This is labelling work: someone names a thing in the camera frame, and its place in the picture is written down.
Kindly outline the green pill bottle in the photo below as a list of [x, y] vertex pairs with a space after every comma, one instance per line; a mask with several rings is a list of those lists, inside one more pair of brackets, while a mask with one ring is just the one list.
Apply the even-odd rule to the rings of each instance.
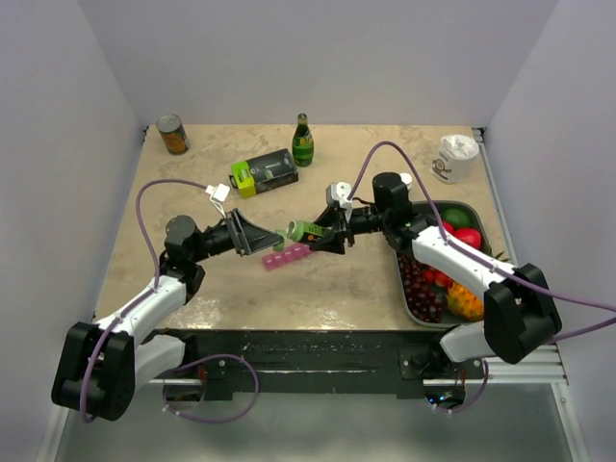
[[292, 220], [287, 227], [286, 237], [294, 243], [308, 244], [326, 237], [329, 232], [328, 228], [314, 222]]

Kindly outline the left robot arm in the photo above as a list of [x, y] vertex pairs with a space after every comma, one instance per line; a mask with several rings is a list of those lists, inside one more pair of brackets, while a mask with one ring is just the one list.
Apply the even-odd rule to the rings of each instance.
[[149, 380], [167, 370], [178, 377], [193, 375], [199, 366], [195, 349], [176, 337], [148, 341], [147, 336], [199, 291], [205, 277], [201, 261], [229, 250], [251, 255], [283, 241], [237, 209], [204, 230], [189, 216], [172, 218], [151, 282], [108, 317], [69, 328], [52, 385], [53, 403], [80, 412], [87, 421], [115, 421], [131, 403], [140, 377]]

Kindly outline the pink weekly pill organizer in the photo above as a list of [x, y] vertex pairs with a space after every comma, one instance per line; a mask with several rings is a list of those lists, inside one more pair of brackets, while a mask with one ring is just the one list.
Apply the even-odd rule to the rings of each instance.
[[273, 251], [262, 258], [262, 265], [266, 270], [276, 270], [296, 261], [302, 260], [312, 254], [307, 244], [291, 244], [280, 251]]

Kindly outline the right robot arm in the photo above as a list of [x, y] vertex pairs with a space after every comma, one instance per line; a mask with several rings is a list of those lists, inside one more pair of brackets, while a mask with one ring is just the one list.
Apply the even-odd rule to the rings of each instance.
[[431, 347], [428, 365], [435, 375], [452, 377], [464, 361], [480, 357], [517, 364], [560, 332], [561, 318], [541, 270], [532, 264], [516, 268], [441, 231], [436, 207], [413, 204], [397, 173], [377, 174], [372, 191], [372, 204], [354, 208], [350, 184], [331, 184], [316, 220], [326, 232], [310, 246], [343, 254], [355, 237], [380, 232], [395, 252], [443, 272], [482, 301], [482, 321], [449, 329]]

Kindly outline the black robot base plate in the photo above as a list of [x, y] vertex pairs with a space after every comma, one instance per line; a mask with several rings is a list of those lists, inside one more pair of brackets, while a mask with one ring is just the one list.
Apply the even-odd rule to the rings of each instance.
[[177, 396], [201, 386], [207, 400], [236, 393], [378, 394], [452, 408], [483, 377], [477, 359], [446, 364], [434, 331], [169, 329], [186, 343], [179, 367], [161, 373]]

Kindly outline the green bottle cap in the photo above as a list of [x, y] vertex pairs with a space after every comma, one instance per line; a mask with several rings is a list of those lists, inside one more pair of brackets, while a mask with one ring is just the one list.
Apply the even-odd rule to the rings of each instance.
[[274, 252], [280, 252], [285, 247], [286, 231], [283, 229], [276, 229], [275, 233], [278, 236], [278, 238], [275, 244], [272, 246], [272, 250]]

